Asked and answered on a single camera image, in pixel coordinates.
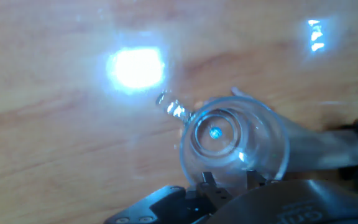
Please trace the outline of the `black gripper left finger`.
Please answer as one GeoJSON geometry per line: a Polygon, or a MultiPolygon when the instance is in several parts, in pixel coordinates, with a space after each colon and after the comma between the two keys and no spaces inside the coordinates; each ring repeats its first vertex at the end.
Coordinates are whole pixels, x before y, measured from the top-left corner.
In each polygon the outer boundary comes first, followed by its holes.
{"type": "Polygon", "coordinates": [[[203,181],[196,186],[197,194],[208,202],[209,211],[215,213],[232,200],[232,195],[217,186],[211,172],[203,172],[202,177],[203,181]]]}

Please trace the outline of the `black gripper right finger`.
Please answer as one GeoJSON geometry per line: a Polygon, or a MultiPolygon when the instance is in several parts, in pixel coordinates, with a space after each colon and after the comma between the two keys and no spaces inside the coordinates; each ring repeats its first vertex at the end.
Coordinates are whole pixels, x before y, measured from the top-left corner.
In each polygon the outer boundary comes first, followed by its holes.
{"type": "Polygon", "coordinates": [[[247,171],[247,181],[248,181],[247,183],[248,187],[260,187],[269,183],[269,180],[266,179],[260,173],[258,173],[256,170],[247,171]]]}

